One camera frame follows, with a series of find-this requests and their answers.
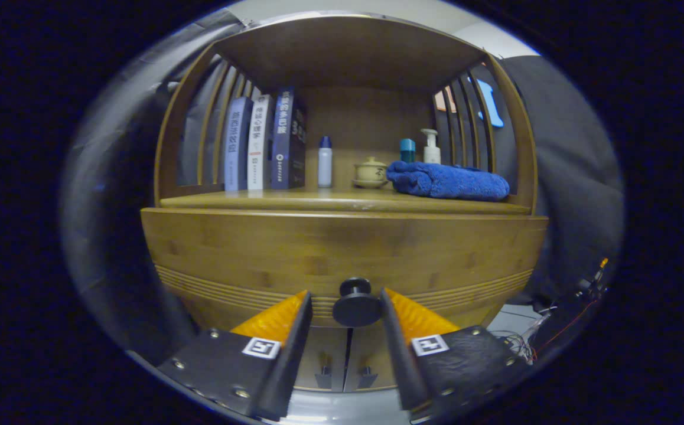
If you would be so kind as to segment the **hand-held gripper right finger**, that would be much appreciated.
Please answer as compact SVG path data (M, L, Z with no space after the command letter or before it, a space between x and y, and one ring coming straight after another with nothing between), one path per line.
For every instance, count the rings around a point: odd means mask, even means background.
M483 408L532 372L483 326L458 328L384 288L382 322L401 408L413 423L447 423Z

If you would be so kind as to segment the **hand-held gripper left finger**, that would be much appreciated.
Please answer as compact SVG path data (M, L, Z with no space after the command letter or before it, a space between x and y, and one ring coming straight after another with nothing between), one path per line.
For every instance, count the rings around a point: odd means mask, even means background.
M204 328L157 370L236 414L280 420L288 414L311 318L311 294L303 290L231 330Z

